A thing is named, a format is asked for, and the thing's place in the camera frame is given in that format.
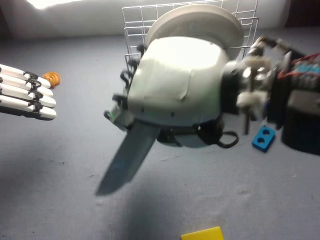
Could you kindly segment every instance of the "orange object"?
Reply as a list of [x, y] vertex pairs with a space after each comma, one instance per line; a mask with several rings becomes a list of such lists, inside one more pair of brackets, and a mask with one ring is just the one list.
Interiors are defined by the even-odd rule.
[[55, 86], [60, 84], [60, 76], [55, 71], [49, 71], [42, 76], [44, 79], [48, 80], [51, 84], [51, 88], [54, 88]]

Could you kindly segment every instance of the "wire basket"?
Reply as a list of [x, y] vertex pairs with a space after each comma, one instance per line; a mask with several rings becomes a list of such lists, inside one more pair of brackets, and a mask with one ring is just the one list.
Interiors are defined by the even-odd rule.
[[166, 3], [145, 6], [130, 6], [122, 8], [124, 19], [124, 36], [128, 53], [125, 55], [125, 62], [128, 67], [129, 59], [137, 59], [139, 53], [137, 46], [145, 43], [149, 29], [165, 13], [191, 4], [208, 4], [224, 8], [231, 12], [240, 21], [243, 32], [244, 41], [238, 59], [242, 59], [246, 55], [246, 49], [254, 43], [256, 30], [258, 26], [258, 17], [256, 10], [258, 0], [203, 0], [190, 1], [180, 3]]

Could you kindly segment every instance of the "blue toy brick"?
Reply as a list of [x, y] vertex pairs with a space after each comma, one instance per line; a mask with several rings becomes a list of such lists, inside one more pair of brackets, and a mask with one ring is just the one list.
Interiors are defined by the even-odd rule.
[[275, 139], [275, 136], [275, 130], [267, 126], [263, 126], [255, 135], [252, 141], [252, 146], [265, 153], [272, 144], [273, 140]]

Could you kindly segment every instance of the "metal wire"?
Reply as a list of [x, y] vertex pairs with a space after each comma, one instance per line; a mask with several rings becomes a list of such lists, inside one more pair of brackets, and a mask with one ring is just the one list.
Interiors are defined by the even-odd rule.
[[139, 44], [145, 43], [149, 29], [158, 18], [172, 9], [191, 4], [215, 5], [228, 10], [238, 18], [245, 32], [245, 36], [243, 45], [234, 48], [241, 48], [238, 58], [244, 58], [246, 49], [250, 48], [256, 37], [259, 21], [258, 17], [256, 17], [258, 0], [200, 0], [124, 7], [122, 14], [124, 20], [124, 36], [128, 51], [125, 55], [127, 66], [129, 59], [137, 59], [139, 57], [136, 48]]

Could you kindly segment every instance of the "gray blade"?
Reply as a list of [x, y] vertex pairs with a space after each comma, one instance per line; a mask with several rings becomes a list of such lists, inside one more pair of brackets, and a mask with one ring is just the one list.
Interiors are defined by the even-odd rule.
[[160, 128], [135, 121], [118, 148], [96, 195], [111, 194], [131, 181], [159, 133]]

